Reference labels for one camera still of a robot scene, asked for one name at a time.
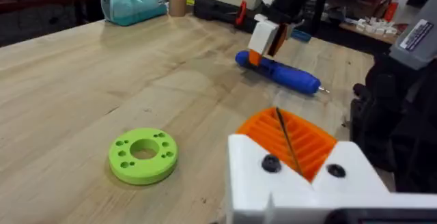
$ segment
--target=pencil cup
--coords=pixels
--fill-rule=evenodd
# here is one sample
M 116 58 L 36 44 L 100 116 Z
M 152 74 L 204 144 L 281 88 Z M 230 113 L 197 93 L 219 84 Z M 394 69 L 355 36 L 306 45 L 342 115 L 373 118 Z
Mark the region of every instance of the pencil cup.
M 169 0 L 170 16 L 185 16 L 186 0 Z

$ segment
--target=black screw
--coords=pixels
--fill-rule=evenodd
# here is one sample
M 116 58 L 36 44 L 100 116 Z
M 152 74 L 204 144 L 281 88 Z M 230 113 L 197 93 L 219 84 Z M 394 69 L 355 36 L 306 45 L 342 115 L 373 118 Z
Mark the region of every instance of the black screw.
M 262 161 L 262 168 L 267 172 L 277 173 L 281 170 L 281 163 L 276 156 L 269 154 L 264 157 Z
M 328 173 L 337 178 L 344 178 L 346 176 L 346 171 L 344 168 L 338 164 L 330 164 L 326 166 Z

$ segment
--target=red bottle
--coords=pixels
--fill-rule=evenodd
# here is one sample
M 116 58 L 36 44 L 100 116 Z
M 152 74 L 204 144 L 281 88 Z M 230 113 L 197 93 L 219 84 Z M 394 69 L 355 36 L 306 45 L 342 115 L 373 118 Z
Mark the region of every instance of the red bottle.
M 387 22 L 391 22 L 393 20 L 393 17 L 395 16 L 397 7 L 399 6 L 398 0 L 391 0 L 389 7 L 387 8 L 387 11 L 385 12 L 384 19 Z

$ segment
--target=blue tool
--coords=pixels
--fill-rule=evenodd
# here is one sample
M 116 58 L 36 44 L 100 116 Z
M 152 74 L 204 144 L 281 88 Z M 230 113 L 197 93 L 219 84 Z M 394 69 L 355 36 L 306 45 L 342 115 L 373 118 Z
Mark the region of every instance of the blue tool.
M 271 59 L 263 57 L 258 66 L 249 62 L 249 52 L 240 51 L 235 56 L 239 65 L 252 69 L 257 73 L 273 80 L 274 82 L 294 89 L 304 94 L 314 94 L 318 90 L 329 92 L 321 87 L 320 80 L 303 70 L 286 66 Z

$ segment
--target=red handle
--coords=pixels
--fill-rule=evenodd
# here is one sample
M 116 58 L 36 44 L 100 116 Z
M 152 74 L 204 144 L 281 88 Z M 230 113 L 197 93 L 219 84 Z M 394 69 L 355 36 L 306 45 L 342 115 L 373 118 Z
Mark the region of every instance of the red handle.
M 240 9 L 237 13 L 237 19 L 235 20 L 236 25 L 241 25 L 244 20 L 244 16 L 246 16 L 246 1 L 242 1 L 240 5 Z

